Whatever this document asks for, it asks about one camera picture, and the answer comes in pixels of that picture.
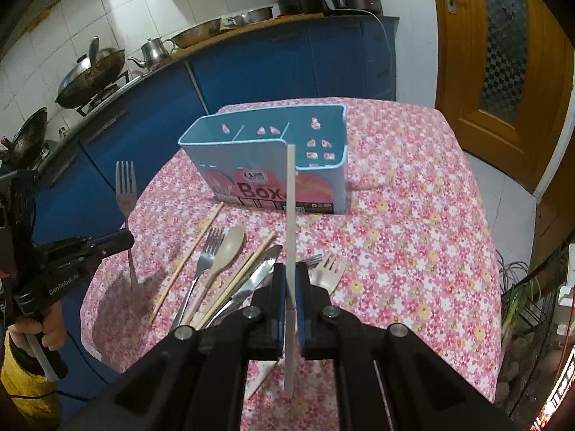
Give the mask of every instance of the human hand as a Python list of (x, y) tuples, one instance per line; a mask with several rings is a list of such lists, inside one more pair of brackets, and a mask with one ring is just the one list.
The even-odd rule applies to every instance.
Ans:
[(13, 325), (8, 327), (8, 332), (14, 344), (32, 357), (35, 355), (25, 334), (36, 335), (43, 332), (42, 345), (50, 351), (59, 350), (66, 340), (62, 303), (58, 301), (50, 307), (50, 313), (42, 321), (42, 324), (34, 319), (20, 316)]

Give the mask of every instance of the table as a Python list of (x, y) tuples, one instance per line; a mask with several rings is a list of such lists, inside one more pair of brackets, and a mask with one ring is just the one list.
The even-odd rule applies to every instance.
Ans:
[[(501, 316), (495, 250), (477, 185), (452, 130), (439, 111), (379, 100), (248, 106), (322, 102), (348, 107), (351, 210), (299, 215), (298, 255), (331, 250), (349, 257), (333, 304), (368, 324), (406, 324), (493, 400)], [(144, 311), (152, 311), (154, 298), (214, 208), (211, 191), (182, 150), (142, 193), (130, 230)], [(216, 225), (234, 224), (244, 226), (247, 249), (255, 249), (270, 229), (278, 233), (278, 243), (285, 239), (281, 213), (224, 207)], [(198, 256), (196, 251), (193, 261)], [(115, 370), (127, 370), (168, 333), (194, 269), (195, 262), (186, 264), (148, 330), (146, 316), (129, 302), (126, 255), (105, 259), (80, 312), (84, 345)], [(250, 362), (248, 384), (260, 368)], [(245, 402), (242, 429), (337, 428), (331, 362), (300, 360), (291, 401), (283, 399), (282, 378), (281, 361)]]

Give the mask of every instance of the chopstick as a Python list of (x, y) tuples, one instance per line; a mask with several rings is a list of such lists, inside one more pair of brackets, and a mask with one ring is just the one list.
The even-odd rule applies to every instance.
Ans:
[(229, 298), (229, 295), (234, 291), (234, 288), (236, 288), (237, 285), (240, 283), (242, 277), (247, 273), (249, 268), (252, 267), (252, 264), (255, 262), (255, 260), (265, 251), (265, 249), (271, 243), (271, 240), (273, 240), (274, 238), (275, 238), (275, 231), (272, 231), (263, 241), (263, 243), (257, 248), (257, 250), (255, 250), (254, 253), (252, 253), (251, 257), (248, 259), (248, 262), (246, 262), (242, 266), (242, 268), (238, 271), (238, 273), (231, 279), (231, 282), (228, 284), (228, 286), (225, 288), (222, 294), (218, 297), (217, 301), (212, 305), (212, 307), (208, 310), (206, 315), (199, 322), (197, 326), (198, 330), (202, 329), (208, 323), (210, 318), (218, 310), (219, 306)]
[(286, 180), (286, 324), (285, 324), (285, 364), (284, 397), (293, 396), (295, 376), (295, 145), (287, 148)]
[(150, 323), (148, 324), (148, 328), (150, 328), (153, 324), (153, 320), (156, 318), (158, 312), (160, 311), (160, 308), (162, 307), (162, 304), (164, 303), (164, 301), (166, 300), (166, 296), (168, 296), (168, 293), (170, 293), (170, 289), (172, 288), (172, 286), (174, 285), (176, 279), (178, 278), (180, 272), (182, 272), (183, 267), (186, 265), (188, 259), (192, 256), (192, 254), (194, 254), (194, 251), (196, 249), (196, 247), (198, 246), (199, 242), (202, 240), (203, 236), (206, 234), (206, 231), (208, 231), (209, 227), (212, 226), (212, 223), (214, 222), (214, 220), (216, 220), (216, 217), (218, 216), (218, 214), (220, 213), (220, 211), (222, 210), (224, 206), (224, 203), (221, 202), (217, 207), (216, 210), (213, 212), (212, 216), (209, 218), (208, 223), (206, 224), (206, 226), (204, 228), (202, 228), (202, 231), (199, 232), (198, 237), (195, 239), (195, 241), (192, 243), (192, 246), (189, 248), (188, 252), (184, 255), (182, 261), (180, 262), (180, 264), (178, 265), (178, 267), (176, 268), (176, 270), (174, 271), (174, 274), (172, 275), (171, 280), (168, 282), (168, 285), (166, 286), (166, 288), (164, 289), (164, 292), (162, 293), (162, 296), (160, 297), (159, 301), (157, 302), (156, 308), (154, 309), (152, 316), (150, 318)]

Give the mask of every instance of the butter knife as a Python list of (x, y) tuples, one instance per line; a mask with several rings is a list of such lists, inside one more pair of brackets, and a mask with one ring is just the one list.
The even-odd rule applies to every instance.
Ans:
[(213, 325), (216, 320), (221, 321), (230, 312), (237, 310), (242, 303), (252, 294), (263, 279), (274, 269), (274, 264), (282, 251), (282, 245), (275, 245), (266, 249), (262, 255), (255, 260), (251, 274), (245, 282), (238, 288), (234, 295), (222, 305), (218, 312), (205, 325), (206, 328)]

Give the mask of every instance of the wire rack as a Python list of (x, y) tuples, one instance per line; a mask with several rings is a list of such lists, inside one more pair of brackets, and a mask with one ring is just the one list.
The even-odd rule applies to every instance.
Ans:
[[(549, 338), (550, 327), (553, 321), (555, 310), (555, 300), (557, 290), (548, 293), (536, 305), (528, 303), (521, 314), (521, 318), (530, 329), (526, 331), (534, 332), (533, 341), (530, 345), (530, 353), (525, 355), (519, 362), (519, 374), (510, 384), (510, 393), (507, 399), (500, 405), (508, 417), (516, 422), (515, 410), (527, 399), (525, 392), (534, 378), (534, 371), (541, 359), (541, 353)], [(533, 419), (539, 410), (533, 410)]]

